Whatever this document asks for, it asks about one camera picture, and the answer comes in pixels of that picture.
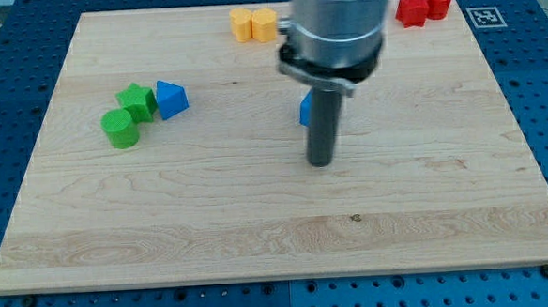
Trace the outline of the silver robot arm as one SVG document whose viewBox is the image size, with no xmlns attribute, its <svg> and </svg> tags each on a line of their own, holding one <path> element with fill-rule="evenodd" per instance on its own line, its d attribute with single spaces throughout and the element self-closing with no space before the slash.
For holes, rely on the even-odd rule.
<svg viewBox="0 0 548 307">
<path fill-rule="evenodd" d="M 377 64 L 387 6 L 388 0 L 290 0 L 289 15 L 278 21 L 286 36 L 278 72 L 353 96 Z"/>
</svg>

